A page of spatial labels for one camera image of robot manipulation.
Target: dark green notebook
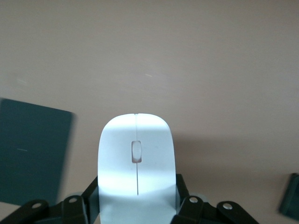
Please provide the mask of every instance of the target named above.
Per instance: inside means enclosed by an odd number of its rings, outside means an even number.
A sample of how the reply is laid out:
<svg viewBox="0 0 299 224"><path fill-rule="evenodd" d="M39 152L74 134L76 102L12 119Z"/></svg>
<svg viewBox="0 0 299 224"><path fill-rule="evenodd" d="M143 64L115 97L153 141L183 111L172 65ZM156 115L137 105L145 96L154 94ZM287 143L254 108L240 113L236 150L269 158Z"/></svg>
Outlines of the dark green notebook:
<svg viewBox="0 0 299 224"><path fill-rule="evenodd" d="M72 113L9 99L0 104L0 201L57 202Z"/></svg>

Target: wireless mouse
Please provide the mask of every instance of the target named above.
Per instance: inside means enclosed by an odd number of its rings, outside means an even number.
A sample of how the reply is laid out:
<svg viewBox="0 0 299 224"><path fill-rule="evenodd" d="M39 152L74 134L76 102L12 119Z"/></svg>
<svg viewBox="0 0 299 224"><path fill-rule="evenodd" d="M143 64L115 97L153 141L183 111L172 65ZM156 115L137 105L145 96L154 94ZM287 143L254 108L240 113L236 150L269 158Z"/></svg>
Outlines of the wireless mouse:
<svg viewBox="0 0 299 224"><path fill-rule="evenodd" d="M176 214L171 131L151 114L125 114L104 127L99 144L101 224L169 224Z"/></svg>

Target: mouse scroll wheel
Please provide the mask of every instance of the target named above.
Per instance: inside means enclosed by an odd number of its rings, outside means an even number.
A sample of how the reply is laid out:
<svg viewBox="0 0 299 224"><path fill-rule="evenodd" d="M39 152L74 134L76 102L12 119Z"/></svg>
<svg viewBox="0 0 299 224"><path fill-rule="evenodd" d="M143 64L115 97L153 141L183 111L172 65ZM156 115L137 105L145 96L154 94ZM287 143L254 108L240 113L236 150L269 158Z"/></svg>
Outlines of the mouse scroll wheel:
<svg viewBox="0 0 299 224"><path fill-rule="evenodd" d="M141 142L132 141L132 163L141 162Z"/></svg>

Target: dark green object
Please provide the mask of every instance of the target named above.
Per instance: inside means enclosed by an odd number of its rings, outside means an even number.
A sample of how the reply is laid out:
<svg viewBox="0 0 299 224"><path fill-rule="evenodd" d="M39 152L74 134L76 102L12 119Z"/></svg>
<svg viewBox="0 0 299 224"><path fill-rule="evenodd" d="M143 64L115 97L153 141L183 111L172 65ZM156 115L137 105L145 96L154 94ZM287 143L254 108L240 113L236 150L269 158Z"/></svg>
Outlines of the dark green object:
<svg viewBox="0 0 299 224"><path fill-rule="evenodd" d="M9 99L0 105L0 201L57 202L72 113Z"/></svg>
<svg viewBox="0 0 299 224"><path fill-rule="evenodd" d="M279 212L299 221L299 174L291 174Z"/></svg>

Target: white computer mouse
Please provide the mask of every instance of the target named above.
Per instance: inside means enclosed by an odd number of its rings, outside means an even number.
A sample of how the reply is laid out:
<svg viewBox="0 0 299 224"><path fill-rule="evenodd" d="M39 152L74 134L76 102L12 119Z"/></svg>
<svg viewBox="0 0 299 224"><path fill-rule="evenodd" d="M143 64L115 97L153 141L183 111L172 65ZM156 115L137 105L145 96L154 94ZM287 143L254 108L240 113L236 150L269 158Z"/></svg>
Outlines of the white computer mouse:
<svg viewBox="0 0 299 224"><path fill-rule="evenodd" d="M126 114L104 127L98 184L102 224L168 224L176 214L171 131L151 114Z"/></svg>

